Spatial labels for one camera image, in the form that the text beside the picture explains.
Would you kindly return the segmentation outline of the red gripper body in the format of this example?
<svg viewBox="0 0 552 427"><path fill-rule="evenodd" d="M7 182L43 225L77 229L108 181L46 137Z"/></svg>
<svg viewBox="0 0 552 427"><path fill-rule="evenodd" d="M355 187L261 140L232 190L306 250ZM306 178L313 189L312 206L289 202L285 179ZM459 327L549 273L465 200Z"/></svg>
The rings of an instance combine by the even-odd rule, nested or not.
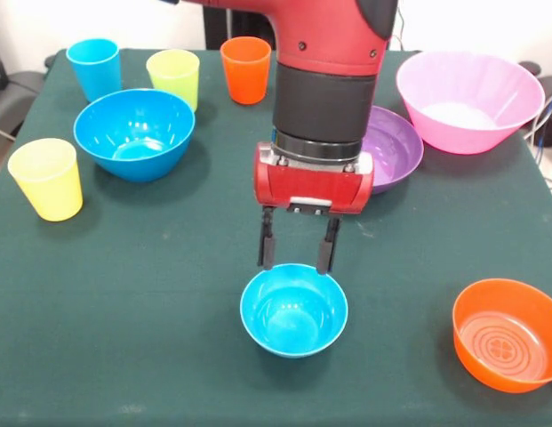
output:
<svg viewBox="0 0 552 427"><path fill-rule="evenodd" d="M318 165L286 158L284 162L268 142L256 146L253 186L261 205L290 209L307 205L331 214L359 214L372 193L374 162L366 152L353 170L344 165Z"/></svg>

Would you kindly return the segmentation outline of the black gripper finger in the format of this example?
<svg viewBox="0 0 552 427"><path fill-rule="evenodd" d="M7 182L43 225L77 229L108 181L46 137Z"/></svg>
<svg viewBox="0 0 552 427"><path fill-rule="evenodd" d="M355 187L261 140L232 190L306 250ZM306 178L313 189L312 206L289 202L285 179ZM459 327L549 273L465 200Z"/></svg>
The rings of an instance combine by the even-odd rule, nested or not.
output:
<svg viewBox="0 0 552 427"><path fill-rule="evenodd" d="M318 250L316 270L319 274L327 274L332 271L339 230L340 217L331 216L328 220L326 232Z"/></svg>
<svg viewBox="0 0 552 427"><path fill-rule="evenodd" d="M271 270L274 265L275 238L272 232L274 208L262 207L260 246L257 264L264 270Z"/></svg>

